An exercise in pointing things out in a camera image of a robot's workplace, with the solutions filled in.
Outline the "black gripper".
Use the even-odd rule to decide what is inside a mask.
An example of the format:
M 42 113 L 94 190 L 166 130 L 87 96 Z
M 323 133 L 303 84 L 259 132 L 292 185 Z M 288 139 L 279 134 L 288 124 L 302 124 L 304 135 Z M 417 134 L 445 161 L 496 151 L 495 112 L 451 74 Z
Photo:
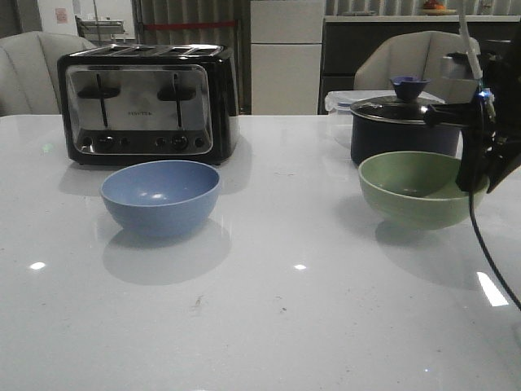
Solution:
M 491 192 L 520 166 L 520 40 L 511 40 L 503 56 L 485 52 L 477 60 L 483 78 L 470 102 L 432 104 L 423 120 L 461 130 L 456 184 L 469 192 L 487 178 Z

